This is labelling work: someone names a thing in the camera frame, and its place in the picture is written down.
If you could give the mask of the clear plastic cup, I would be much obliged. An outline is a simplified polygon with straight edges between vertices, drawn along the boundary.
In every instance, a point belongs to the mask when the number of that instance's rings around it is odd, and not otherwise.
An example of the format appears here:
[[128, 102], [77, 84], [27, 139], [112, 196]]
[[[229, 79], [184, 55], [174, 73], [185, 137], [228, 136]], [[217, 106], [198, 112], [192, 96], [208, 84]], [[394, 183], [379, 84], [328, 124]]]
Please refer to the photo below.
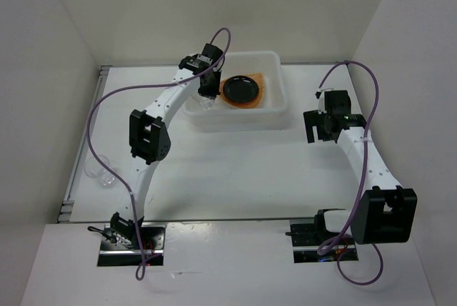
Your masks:
[[197, 108], [205, 111], [210, 110], [216, 101], [215, 97], [201, 96], [198, 93], [193, 94], [191, 97], [195, 100], [196, 104], [198, 105]]
[[103, 188], [113, 187], [117, 179], [114, 174], [110, 173], [100, 162], [91, 157], [84, 165], [84, 173], [88, 178], [95, 180]]

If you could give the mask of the tan woven triangular plate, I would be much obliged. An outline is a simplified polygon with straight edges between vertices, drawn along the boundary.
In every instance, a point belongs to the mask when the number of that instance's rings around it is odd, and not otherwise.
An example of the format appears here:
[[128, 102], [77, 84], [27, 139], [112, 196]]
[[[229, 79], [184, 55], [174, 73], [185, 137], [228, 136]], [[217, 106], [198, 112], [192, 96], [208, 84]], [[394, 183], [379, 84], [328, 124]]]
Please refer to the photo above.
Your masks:
[[[259, 85], [259, 88], [260, 88], [260, 93], [259, 93], [259, 94], [261, 94], [261, 95], [264, 97], [264, 95], [265, 95], [265, 87], [266, 87], [266, 84], [265, 84], [265, 79], [264, 79], [262, 73], [250, 73], [250, 74], [246, 74], [246, 75], [240, 74], [240, 75], [236, 75], [236, 76], [248, 76], [248, 77], [250, 77], [250, 78], [253, 78], [254, 81], [257, 82], [258, 85]], [[223, 81], [221, 82], [221, 85], [220, 85], [220, 96], [221, 96], [221, 94], [224, 94], [224, 93], [223, 93], [223, 86], [224, 86], [224, 82], [225, 82], [227, 79], [225, 79], [225, 80], [223, 80]]]

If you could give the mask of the orange plastic plate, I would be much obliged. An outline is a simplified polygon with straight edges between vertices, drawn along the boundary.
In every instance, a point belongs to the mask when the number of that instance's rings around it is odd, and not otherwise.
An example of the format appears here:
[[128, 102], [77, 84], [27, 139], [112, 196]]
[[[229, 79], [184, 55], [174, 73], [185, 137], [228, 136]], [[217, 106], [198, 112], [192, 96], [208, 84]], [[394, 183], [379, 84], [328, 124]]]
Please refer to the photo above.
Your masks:
[[252, 101], [249, 101], [247, 103], [237, 103], [237, 102], [231, 101], [224, 94], [221, 94], [221, 99], [224, 101], [224, 103], [226, 103], [230, 106], [233, 106], [234, 108], [252, 109], [252, 108], [257, 108], [261, 104], [261, 102], [263, 100], [263, 96], [261, 94], [259, 94], [259, 95], [257, 95], [257, 97], [255, 97], [255, 99], [253, 99]]

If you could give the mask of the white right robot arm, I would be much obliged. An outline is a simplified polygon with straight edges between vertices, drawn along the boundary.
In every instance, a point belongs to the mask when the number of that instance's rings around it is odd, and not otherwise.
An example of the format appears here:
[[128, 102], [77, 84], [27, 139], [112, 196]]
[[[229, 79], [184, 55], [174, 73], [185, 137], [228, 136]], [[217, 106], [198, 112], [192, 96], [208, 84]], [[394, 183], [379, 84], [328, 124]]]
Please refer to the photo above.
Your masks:
[[333, 141], [346, 155], [361, 185], [354, 210], [320, 210], [313, 236], [330, 243], [339, 232], [358, 244], [405, 243], [410, 238], [417, 195], [391, 174], [378, 152], [366, 120], [351, 111], [346, 90], [317, 91], [318, 108], [304, 113], [309, 143]]

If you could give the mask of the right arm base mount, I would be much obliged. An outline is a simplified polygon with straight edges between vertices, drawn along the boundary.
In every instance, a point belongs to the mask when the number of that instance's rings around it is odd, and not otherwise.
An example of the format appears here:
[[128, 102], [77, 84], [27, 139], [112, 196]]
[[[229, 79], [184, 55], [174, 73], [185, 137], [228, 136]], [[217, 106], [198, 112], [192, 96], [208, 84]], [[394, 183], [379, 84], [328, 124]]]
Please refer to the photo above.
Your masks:
[[336, 262], [339, 258], [341, 261], [358, 260], [355, 242], [348, 235], [327, 254], [319, 255], [317, 253], [319, 245], [337, 236], [338, 233], [327, 231], [321, 221], [316, 220], [315, 217], [291, 220], [290, 229], [285, 232], [285, 235], [291, 239], [295, 263]]

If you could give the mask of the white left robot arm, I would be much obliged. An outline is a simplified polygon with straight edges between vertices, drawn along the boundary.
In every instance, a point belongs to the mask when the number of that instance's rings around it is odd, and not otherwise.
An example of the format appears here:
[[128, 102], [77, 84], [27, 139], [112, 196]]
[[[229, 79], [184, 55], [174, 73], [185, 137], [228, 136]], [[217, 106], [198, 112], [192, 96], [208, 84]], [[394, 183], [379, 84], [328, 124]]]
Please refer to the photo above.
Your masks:
[[182, 59], [171, 86], [144, 110], [129, 116], [131, 172], [126, 182], [131, 192], [110, 219], [110, 229], [125, 248], [137, 248], [142, 240], [139, 228], [144, 219], [146, 195], [154, 171], [169, 153], [171, 119], [194, 94], [214, 100], [219, 95], [223, 51], [206, 44], [200, 54]]

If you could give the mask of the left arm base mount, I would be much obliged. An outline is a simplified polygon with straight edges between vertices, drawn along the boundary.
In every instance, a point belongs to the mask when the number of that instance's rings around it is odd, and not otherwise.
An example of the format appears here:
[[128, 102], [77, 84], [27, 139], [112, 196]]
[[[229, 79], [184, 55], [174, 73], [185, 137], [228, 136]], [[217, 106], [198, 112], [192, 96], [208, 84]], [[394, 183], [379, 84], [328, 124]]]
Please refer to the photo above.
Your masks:
[[[141, 263], [141, 251], [136, 240], [130, 240], [115, 235], [108, 225], [103, 228], [88, 226], [89, 232], [101, 235], [98, 267], [137, 266]], [[147, 225], [140, 228], [146, 266], [162, 266], [164, 263], [164, 226]]]

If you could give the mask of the black round plate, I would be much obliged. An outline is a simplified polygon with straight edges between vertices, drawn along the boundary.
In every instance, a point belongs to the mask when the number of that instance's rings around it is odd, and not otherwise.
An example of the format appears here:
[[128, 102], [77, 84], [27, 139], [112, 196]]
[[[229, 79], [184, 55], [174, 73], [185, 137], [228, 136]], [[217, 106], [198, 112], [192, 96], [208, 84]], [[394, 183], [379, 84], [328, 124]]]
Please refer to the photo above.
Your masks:
[[224, 96], [234, 103], [250, 103], [260, 93], [260, 88], [253, 78], [233, 76], [224, 82]]

